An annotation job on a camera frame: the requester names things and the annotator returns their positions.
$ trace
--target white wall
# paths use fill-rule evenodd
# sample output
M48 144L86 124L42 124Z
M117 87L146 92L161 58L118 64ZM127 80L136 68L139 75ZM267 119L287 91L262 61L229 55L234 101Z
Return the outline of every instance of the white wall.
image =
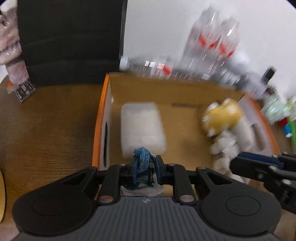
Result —
M128 0L124 55L158 53L181 58L190 28L210 3L221 18L240 22L239 48L251 58L252 70L277 69L272 83L296 95L296 10L286 0Z

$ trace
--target wooden disc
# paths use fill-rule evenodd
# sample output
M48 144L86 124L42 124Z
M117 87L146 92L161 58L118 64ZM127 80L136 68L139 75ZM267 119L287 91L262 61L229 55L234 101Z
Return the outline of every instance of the wooden disc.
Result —
M4 217L4 211L5 211L5 186L4 186L4 179L0 171L0 222Z

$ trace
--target white plush toy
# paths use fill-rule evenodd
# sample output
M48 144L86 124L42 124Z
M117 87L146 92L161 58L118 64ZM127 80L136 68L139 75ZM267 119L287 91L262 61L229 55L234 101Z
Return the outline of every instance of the white plush toy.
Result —
M250 179L234 175L229 169L231 160L239 154L237 137L231 131L224 130L214 141L215 143L210 148L211 154L220 155L220 157L214 161L213 169L239 182L249 184Z

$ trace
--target blurred bottle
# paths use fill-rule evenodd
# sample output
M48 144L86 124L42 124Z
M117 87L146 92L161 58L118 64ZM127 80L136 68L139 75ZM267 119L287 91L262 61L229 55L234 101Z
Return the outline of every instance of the blurred bottle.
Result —
M219 53L222 57L230 58L239 44L239 22L234 18L223 21L220 27Z
M261 99L267 89L267 85L261 80L259 74L248 72L241 77L237 83L237 88L243 92L249 93L254 100Z
M184 50L180 69L211 76L219 61L216 47L219 42L219 11L213 6L203 11L193 24Z
M168 79L172 74L173 62L168 57L157 55L140 55L136 58L122 56L119 69L139 77Z
M169 57L157 55L140 55L136 58L122 56L119 70L147 78L211 81L209 75L183 71L175 67Z
M242 51L235 51L229 58L223 58L222 64L216 69L213 78L225 87L235 87L241 77L249 72L249 56Z

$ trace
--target wooden table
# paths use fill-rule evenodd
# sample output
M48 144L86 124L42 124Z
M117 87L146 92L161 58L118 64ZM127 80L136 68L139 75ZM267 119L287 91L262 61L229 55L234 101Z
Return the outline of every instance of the wooden table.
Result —
M20 104L0 84L0 169L7 205L0 241L18 233L12 205L24 193L91 165L102 85L39 87Z

